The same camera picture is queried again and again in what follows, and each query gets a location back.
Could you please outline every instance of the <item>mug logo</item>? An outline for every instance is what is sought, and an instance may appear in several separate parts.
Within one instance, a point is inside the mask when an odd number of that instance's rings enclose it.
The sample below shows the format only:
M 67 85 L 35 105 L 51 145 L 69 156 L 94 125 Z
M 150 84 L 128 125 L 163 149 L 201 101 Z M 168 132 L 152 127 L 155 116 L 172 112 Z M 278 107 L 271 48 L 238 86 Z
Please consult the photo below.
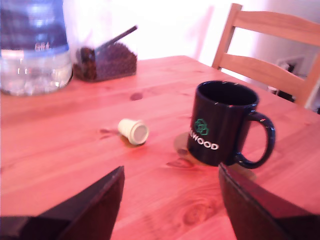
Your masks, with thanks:
M 199 118 L 194 123 L 194 129 L 198 134 L 201 134 L 202 136 L 208 135 L 209 129 L 207 127 L 207 123 L 202 118 Z
M 206 141 L 202 137 L 199 137 L 194 131 L 192 131 L 191 127 L 190 127 L 189 134 L 193 140 L 195 140 L 198 144 L 205 146 L 207 149 L 217 150 L 219 148 L 218 144 L 212 143 L 210 141 Z

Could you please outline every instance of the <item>green logo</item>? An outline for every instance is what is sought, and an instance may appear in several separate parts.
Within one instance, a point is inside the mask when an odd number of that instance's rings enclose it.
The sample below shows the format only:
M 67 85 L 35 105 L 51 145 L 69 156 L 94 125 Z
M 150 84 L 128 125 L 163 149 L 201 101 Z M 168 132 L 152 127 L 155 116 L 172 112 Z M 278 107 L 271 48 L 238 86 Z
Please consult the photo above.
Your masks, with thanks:
M 194 128 L 195 128 L 195 131 L 197 133 L 201 134 L 202 136 L 208 135 L 208 133 L 209 133 L 209 129 L 207 127 L 207 124 L 206 124 L 205 120 L 203 120 L 202 118 L 199 118 L 194 123 Z

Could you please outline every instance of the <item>coffee beans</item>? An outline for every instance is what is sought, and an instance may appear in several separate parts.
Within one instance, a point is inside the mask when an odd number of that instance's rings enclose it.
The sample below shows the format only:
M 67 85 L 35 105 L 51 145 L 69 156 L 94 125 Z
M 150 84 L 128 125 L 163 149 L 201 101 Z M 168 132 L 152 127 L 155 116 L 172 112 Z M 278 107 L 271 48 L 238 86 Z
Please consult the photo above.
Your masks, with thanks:
M 137 71 L 137 55 L 123 43 L 116 42 L 98 51 L 83 47 L 80 55 L 81 64 L 74 64 L 73 71 L 87 82 L 123 78 Z

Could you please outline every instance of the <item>white wall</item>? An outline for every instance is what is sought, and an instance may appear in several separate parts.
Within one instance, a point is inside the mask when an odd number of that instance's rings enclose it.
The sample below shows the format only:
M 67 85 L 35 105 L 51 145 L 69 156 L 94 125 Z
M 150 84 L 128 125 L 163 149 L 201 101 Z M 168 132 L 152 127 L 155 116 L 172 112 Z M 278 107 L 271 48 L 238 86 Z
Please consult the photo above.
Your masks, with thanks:
M 138 31 L 123 40 L 140 60 L 186 55 L 211 66 L 231 3 L 243 5 L 244 11 L 292 14 L 320 23 L 320 0 L 64 0 L 71 53 L 82 44 L 96 47 L 138 24 Z M 237 28 L 228 52 L 270 63 L 303 55 L 299 73 L 307 74 L 317 51 L 307 44 Z

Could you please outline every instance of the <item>table surface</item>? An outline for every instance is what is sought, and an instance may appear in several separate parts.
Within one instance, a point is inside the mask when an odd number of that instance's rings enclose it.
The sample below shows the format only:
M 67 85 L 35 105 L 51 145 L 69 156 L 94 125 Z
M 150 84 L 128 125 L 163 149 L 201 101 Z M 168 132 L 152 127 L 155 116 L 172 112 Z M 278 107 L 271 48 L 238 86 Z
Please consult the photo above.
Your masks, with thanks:
M 256 183 L 320 214 L 320 116 L 186 56 L 138 63 L 135 76 L 100 83 L 73 79 L 55 93 L 1 95 L 1 215 L 38 215 L 123 165 L 125 185 L 112 240 L 235 239 L 218 168 L 187 162 L 174 148 L 188 131 L 196 86 L 242 83 L 270 117 L 276 146 L 253 169 Z M 117 133 L 123 118 L 142 119 L 147 142 Z M 252 124 L 243 153 L 262 155 L 264 129 Z

